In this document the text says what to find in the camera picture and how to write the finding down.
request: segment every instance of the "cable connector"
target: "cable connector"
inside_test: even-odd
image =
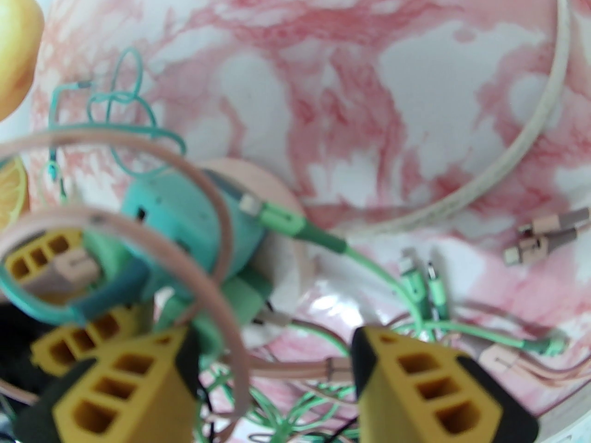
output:
[[[577,228],[570,228],[558,233],[525,238],[514,247],[505,249],[504,260],[507,266],[538,262],[560,246],[572,243],[579,237]]]
[[[327,358],[326,381],[333,384],[351,384],[353,382],[353,369],[350,358]]]
[[[101,277],[101,267],[84,248],[70,249],[47,264],[38,276],[23,282],[30,293],[75,293]]]
[[[92,87],[91,80],[79,80],[78,82],[76,82],[77,89],[90,89],[91,87]]]
[[[589,219],[591,219],[591,210],[589,207],[585,207],[567,213],[553,213],[552,215],[538,217],[532,220],[531,223],[519,226],[518,231],[521,234],[536,236],[573,228],[579,223],[588,222]]]
[[[431,294],[431,301],[437,310],[439,320],[446,321],[450,319],[449,307],[447,306],[447,294],[445,284],[437,274],[433,263],[427,264],[427,274],[429,275],[428,286]]]
[[[347,250],[348,245],[344,239],[317,227],[298,213],[274,203],[264,202],[253,194],[244,194],[240,200],[239,208],[247,215],[256,218],[262,226],[269,230],[323,246],[337,254],[343,254]]]
[[[493,344],[481,353],[477,361],[488,371],[502,374],[509,371],[518,360],[518,349],[502,344]]]
[[[563,335],[549,336],[541,340],[524,340],[523,350],[538,353],[540,356],[554,357],[563,354],[570,344],[568,337]]]

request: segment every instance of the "citrus slice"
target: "citrus slice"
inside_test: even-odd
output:
[[[21,158],[13,158],[0,169],[0,230],[29,209],[27,171]]]

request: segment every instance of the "lemon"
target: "lemon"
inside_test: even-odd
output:
[[[29,209],[27,171],[21,158],[0,169],[0,231]]]
[[[36,0],[0,0],[0,121],[31,89],[43,27]]]

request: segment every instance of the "teal charger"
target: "teal charger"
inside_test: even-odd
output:
[[[227,279],[244,268],[264,238],[266,229],[240,211],[239,203],[244,192],[213,171],[205,173],[219,189],[232,220],[234,251]],[[177,243],[207,272],[213,270],[221,237],[217,215],[207,196],[184,175],[167,171],[149,179],[134,180],[127,190],[121,213]],[[158,274],[158,271],[162,272],[158,258],[146,255],[135,245],[129,245],[129,248],[135,257],[145,261],[152,272],[162,278]]]

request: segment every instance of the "marble pattern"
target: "marble pattern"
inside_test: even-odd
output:
[[[591,236],[531,268],[505,268],[500,252],[533,213],[591,202],[589,2],[573,0],[561,103],[509,178],[437,227],[359,245],[393,272],[404,249],[439,257],[454,312],[471,322],[517,334],[565,329],[573,345],[548,362],[557,367],[589,353]],[[236,156],[269,169],[323,226],[371,222],[437,200],[490,165],[532,113],[554,42],[555,0],[54,0],[32,129],[46,129],[57,84],[106,83],[135,46],[146,63],[142,95],[185,137],[190,159]],[[61,119],[81,120],[83,102],[66,97]],[[118,116],[142,121],[133,109]],[[30,168],[46,156],[33,153]],[[129,178],[107,149],[68,149],[61,162],[89,203],[118,207]],[[36,186],[31,194],[38,205]],[[349,336],[365,311],[399,311],[350,264],[326,254],[319,264],[302,316]],[[287,360],[334,352],[305,341],[288,332],[271,348]],[[499,378],[534,412],[571,391]],[[297,393],[260,386],[283,408]]]

